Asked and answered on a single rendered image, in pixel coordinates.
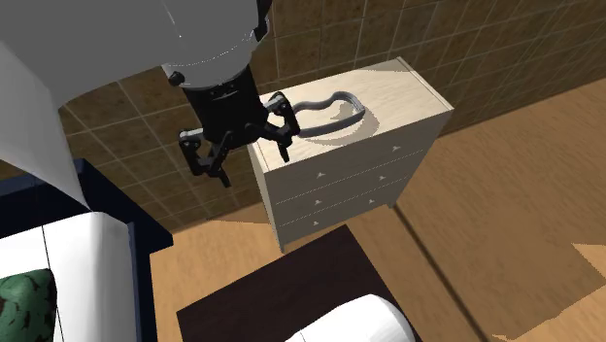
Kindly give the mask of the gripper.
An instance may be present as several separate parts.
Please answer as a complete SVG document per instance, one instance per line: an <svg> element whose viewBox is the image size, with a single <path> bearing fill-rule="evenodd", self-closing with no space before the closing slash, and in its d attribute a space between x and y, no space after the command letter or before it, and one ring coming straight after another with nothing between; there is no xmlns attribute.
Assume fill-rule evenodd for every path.
<svg viewBox="0 0 606 342"><path fill-rule="evenodd" d="M263 106L249 65L222 85L184 88L183 92L202 125L179 133L180 149L194 176L207 174L230 188L222 163L231 143L250 144L258 138L276 142L283 161L289 162L287 148L292 137L301 131L296 116L281 91L275 92ZM282 117L284 125L278 127L267 122L268 112ZM197 151L205 139L213 144L206 156L200 156Z"/></svg>

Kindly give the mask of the grey wavy-rimmed tray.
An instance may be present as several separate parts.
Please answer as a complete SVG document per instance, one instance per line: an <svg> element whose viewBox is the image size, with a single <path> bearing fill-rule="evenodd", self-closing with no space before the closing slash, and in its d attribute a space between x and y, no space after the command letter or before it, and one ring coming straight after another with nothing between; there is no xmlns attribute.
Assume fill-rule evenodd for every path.
<svg viewBox="0 0 606 342"><path fill-rule="evenodd" d="M301 128L297 136L299 138L311 138L329 134L335 131L345 129L359 121L361 121L366 113L366 107L358 100L358 98L347 91L335 91L331 96L321 101L302 101L291 106L292 112L298 114L301 111L320 111L330 107L335 101L344 101L353 106L354 114L350 117L308 128Z"/></svg>

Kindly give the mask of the light wood chest of drawers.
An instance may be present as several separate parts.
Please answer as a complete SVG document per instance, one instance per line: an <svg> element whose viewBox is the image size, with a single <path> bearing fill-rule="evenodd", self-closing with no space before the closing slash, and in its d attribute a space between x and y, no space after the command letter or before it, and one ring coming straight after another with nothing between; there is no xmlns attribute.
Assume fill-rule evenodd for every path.
<svg viewBox="0 0 606 342"><path fill-rule="evenodd" d="M283 93L293 103L317 102L339 90L365 107L360 121L329 134L294 137L288 161L273 142L248 146L280 247L394 205L454 109L401 57Z"/></svg>

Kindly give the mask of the dark blue bed white mattress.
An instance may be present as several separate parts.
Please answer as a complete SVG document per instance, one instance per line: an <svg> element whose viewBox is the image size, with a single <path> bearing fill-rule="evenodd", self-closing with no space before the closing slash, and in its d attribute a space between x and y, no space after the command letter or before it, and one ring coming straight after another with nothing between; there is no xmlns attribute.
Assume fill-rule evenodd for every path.
<svg viewBox="0 0 606 342"><path fill-rule="evenodd" d="M53 342L158 342L151 254L171 233L85 159L86 204L29 174L0 180L0 279L49 269Z"/></svg>

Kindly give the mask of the green patterned pillow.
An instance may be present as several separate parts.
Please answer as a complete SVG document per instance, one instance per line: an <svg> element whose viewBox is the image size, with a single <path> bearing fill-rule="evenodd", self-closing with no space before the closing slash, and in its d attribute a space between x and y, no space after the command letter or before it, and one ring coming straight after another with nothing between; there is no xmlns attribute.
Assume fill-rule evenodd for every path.
<svg viewBox="0 0 606 342"><path fill-rule="evenodd" d="M53 342L56 300L48 268L0 279L0 342Z"/></svg>

